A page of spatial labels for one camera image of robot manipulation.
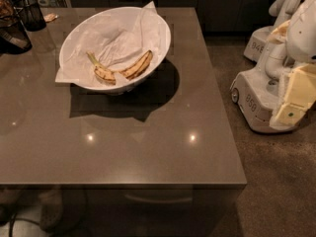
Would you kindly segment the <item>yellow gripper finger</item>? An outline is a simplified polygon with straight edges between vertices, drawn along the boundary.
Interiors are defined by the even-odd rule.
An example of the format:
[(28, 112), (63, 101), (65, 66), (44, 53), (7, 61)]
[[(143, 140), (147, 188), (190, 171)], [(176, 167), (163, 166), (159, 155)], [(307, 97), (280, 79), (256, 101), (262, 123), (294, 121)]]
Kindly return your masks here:
[(279, 79), (278, 102), (270, 119), (274, 129), (296, 127), (316, 102), (316, 65), (302, 63)]

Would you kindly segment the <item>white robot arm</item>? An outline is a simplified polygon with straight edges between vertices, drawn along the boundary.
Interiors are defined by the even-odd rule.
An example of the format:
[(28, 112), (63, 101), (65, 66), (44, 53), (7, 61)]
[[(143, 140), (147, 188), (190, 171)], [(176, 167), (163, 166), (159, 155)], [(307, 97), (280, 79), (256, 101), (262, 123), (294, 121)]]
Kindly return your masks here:
[(292, 67), (274, 49), (265, 64), (266, 73), (278, 80), (278, 101), (270, 127), (296, 127), (316, 101), (316, 0), (305, 0), (293, 14), (269, 35), (282, 54), (294, 60)]

